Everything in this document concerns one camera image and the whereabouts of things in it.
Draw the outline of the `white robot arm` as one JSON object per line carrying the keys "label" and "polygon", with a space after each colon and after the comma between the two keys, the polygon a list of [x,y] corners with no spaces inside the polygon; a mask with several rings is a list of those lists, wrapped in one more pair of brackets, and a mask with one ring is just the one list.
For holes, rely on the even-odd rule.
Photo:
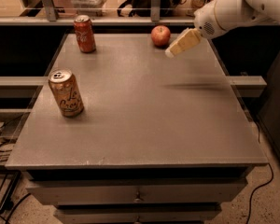
{"label": "white robot arm", "polygon": [[213,0],[194,12],[194,27],[185,29],[165,51],[169,58],[238,27],[264,21],[280,25],[280,0]]}

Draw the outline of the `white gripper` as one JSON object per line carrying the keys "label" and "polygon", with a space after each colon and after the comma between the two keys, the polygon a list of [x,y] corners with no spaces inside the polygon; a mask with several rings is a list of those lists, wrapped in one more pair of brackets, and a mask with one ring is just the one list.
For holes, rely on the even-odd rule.
{"label": "white gripper", "polygon": [[166,49],[173,58],[195,47],[202,37],[213,39],[237,27],[251,26],[259,19],[258,12],[246,0],[213,0],[194,12],[195,28],[185,29]]}

